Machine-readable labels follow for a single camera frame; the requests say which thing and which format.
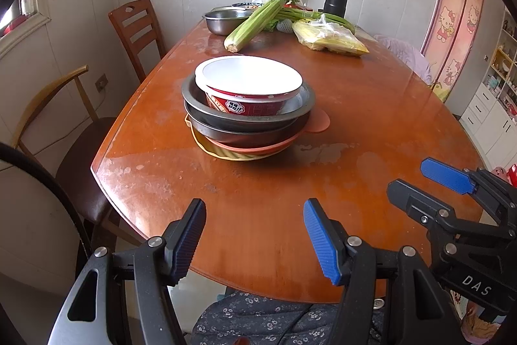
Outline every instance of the wall outlet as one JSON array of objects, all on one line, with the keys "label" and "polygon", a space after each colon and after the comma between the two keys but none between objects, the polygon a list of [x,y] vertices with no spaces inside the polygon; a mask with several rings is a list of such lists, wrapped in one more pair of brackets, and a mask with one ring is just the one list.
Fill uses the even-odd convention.
[{"label": "wall outlet", "polygon": [[102,76],[95,82],[95,88],[98,92],[101,92],[108,85],[108,78],[106,78],[106,74],[102,74]]}]

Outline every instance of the plastic bag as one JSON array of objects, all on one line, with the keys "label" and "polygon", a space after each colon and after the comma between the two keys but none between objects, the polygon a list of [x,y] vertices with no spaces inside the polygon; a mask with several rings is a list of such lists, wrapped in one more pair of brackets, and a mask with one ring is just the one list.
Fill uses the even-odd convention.
[{"label": "plastic bag", "polygon": [[301,19],[293,23],[298,41],[312,50],[325,48],[340,54],[361,56],[369,53],[347,28],[325,21],[325,14],[319,20]]}]

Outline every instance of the chair seat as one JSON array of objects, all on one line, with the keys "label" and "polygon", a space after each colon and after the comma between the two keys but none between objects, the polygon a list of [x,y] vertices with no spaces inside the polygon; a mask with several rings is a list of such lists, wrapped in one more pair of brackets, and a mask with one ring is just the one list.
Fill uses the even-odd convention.
[{"label": "chair seat", "polygon": [[110,203],[91,174],[90,166],[114,121],[113,117],[103,117],[90,124],[67,152],[56,173],[56,180],[77,212],[94,224],[102,221]]}]

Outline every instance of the celery stalk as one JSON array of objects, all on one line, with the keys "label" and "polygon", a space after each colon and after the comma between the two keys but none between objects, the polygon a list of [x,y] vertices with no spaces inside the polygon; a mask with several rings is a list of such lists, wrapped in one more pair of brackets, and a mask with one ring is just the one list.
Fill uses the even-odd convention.
[{"label": "celery stalk", "polygon": [[[299,19],[319,19],[323,13],[318,11],[303,11],[298,10],[295,8],[282,8],[275,19],[290,19],[291,21],[298,21]],[[327,21],[331,23],[337,23],[342,25],[343,27],[347,28],[352,32],[352,34],[355,34],[355,26],[351,23],[349,23],[344,18],[338,17],[336,15],[327,14],[325,13],[325,18]]]},{"label": "celery stalk", "polygon": [[246,21],[234,29],[224,40],[224,48],[232,53],[237,53],[275,18],[287,1],[269,0],[257,8]]}]

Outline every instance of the white plastic lid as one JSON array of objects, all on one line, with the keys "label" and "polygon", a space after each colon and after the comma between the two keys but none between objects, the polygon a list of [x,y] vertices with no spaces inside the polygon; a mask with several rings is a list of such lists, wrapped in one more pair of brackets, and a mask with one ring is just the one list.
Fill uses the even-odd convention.
[{"label": "white plastic lid", "polygon": [[201,63],[196,77],[208,87],[235,94],[283,94],[299,88],[301,75],[276,60],[256,56],[223,56]]}]

